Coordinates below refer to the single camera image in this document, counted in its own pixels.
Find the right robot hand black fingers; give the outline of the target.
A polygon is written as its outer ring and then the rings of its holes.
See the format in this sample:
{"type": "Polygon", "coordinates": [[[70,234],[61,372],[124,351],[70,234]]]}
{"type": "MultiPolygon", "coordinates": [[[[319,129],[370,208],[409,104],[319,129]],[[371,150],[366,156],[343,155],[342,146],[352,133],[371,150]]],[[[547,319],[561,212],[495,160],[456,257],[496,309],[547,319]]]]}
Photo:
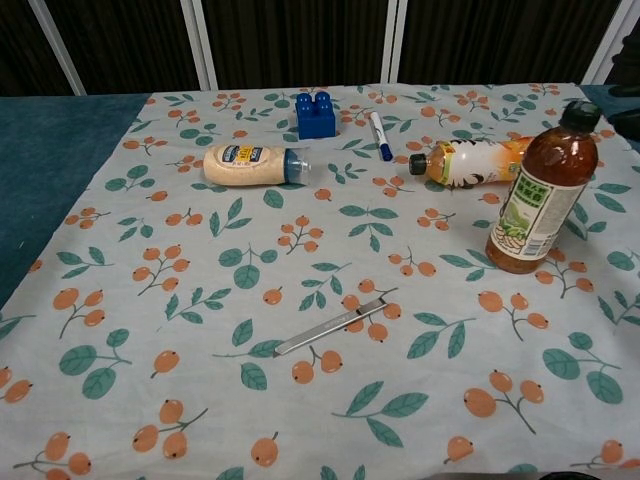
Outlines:
{"type": "Polygon", "coordinates": [[[610,117],[610,123],[623,137],[639,141],[639,34],[632,33],[623,40],[622,51],[614,56],[616,85],[609,94],[624,100],[623,110],[610,117]]]}

